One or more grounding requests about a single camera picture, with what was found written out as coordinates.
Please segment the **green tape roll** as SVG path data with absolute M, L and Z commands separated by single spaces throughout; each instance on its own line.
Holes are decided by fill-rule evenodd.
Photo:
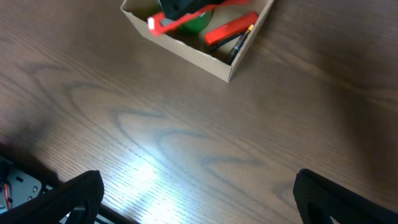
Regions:
M 183 34 L 199 34 L 210 23 L 213 11 L 204 12 L 200 16 L 182 24 L 177 30 Z

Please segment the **cardboard box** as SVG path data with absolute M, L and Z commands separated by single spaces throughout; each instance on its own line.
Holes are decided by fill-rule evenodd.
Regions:
M 215 29 L 217 26 L 242 16 L 245 12 L 255 11 L 259 14 L 259 19 L 254 24 L 254 33 L 250 34 L 248 40 L 243 43 L 242 50 L 238 52 L 238 56 L 231 65 L 223 62 L 222 58 L 226 56 L 228 47 L 233 45 L 226 44 L 219 53 L 215 55 L 208 54 L 205 52 L 205 31 L 201 31 L 197 36 L 191 37 L 177 34 L 176 32 L 162 34 L 158 37 L 151 34 L 147 25 L 147 18 L 160 8 L 154 1 L 124 0 L 121 5 L 121 11 L 131 21 L 141 36 L 228 82 L 254 40 L 257 31 L 264 23 L 273 3 L 274 0 L 257 0 L 250 1 L 247 6 L 223 6 L 221 9 L 214 11 L 212 20 L 208 27 L 205 28 L 205 31 Z

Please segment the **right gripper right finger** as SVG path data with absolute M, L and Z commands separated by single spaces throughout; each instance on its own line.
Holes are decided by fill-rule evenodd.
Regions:
M 304 223 L 397 223 L 386 209 L 309 169 L 301 169 L 293 195 Z

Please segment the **black gold correction tape dispenser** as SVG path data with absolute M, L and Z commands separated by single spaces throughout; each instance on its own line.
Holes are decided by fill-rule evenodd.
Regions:
M 243 46 L 244 41 L 247 39 L 248 35 L 254 28 L 254 24 L 251 24 L 248 29 L 239 36 L 238 41 L 235 43 L 233 48 L 229 51 L 229 60 L 228 64 L 231 65 L 234 59 L 236 58 L 238 52 L 240 51 L 241 47 Z

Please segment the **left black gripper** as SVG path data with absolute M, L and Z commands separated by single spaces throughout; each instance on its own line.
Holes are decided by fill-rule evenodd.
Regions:
M 209 4 L 221 4 L 225 0 L 160 0 L 166 18 L 177 20 L 185 14 L 197 12 Z

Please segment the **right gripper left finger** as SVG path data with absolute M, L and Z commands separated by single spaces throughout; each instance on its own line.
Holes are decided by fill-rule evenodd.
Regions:
M 65 215 L 67 223 L 94 223 L 103 195 L 100 172 L 89 170 L 1 214 L 1 224 L 58 223 Z

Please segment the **red utility knife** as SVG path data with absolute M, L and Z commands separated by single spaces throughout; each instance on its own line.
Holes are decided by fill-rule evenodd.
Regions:
M 162 35 L 166 32 L 171 30 L 175 30 L 182 24 L 189 22 L 196 17 L 200 17 L 202 14 L 205 14 L 208 11 L 212 11 L 217 9 L 218 7 L 229 6 L 229 5 L 236 5 L 236 4 L 246 4 L 248 0 L 227 0 L 222 2 L 221 4 L 209 4 L 201 9 L 197 10 L 193 13 L 185 13 L 182 17 L 176 20 L 171 20 L 166 18 L 163 12 L 159 12 L 151 17 L 147 18 L 147 25 L 150 32 L 155 35 Z

